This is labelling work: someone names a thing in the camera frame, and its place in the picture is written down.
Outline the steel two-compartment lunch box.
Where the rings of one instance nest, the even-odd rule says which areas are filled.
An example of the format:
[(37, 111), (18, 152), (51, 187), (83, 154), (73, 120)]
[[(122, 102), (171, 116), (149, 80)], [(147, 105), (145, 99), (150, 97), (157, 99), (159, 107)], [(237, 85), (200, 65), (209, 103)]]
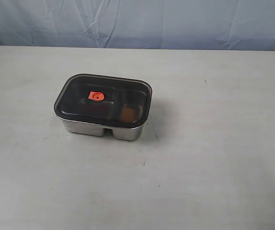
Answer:
[(70, 119), (61, 118), (57, 115), (64, 127), (68, 132), (90, 135), (96, 137), (102, 137), (107, 130), (112, 132), (112, 135), (115, 139), (125, 140), (125, 141), (134, 141), (140, 137), (142, 134), (143, 127), (145, 123), (134, 128), (124, 128), (124, 127), (112, 127), (104, 126), (99, 124), (87, 123), (82, 121), (75, 121)]

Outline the lunch box lid orange seal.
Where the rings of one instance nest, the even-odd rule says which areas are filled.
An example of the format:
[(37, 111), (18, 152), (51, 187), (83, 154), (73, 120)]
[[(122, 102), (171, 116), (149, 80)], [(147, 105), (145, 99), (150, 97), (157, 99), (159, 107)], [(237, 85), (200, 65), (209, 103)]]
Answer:
[[(75, 121), (134, 128), (146, 122), (151, 98), (152, 88), (142, 80), (77, 74), (66, 81), (55, 101), (54, 112), (61, 118)], [(136, 122), (119, 121), (125, 104), (138, 109)]]

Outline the white backdrop cloth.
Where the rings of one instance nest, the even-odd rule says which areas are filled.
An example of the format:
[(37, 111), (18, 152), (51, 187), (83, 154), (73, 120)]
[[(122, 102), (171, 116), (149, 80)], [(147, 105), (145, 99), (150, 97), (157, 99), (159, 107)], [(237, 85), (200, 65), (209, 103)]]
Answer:
[(275, 0), (0, 0), (0, 45), (275, 50)]

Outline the yellow toy cheese wedge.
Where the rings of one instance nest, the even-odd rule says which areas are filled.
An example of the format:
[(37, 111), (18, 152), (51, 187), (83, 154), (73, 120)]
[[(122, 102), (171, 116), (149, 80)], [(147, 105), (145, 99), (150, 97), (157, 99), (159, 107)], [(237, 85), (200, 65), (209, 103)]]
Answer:
[(138, 120), (138, 109), (129, 103), (126, 103), (121, 109), (119, 121), (123, 123), (134, 123)]

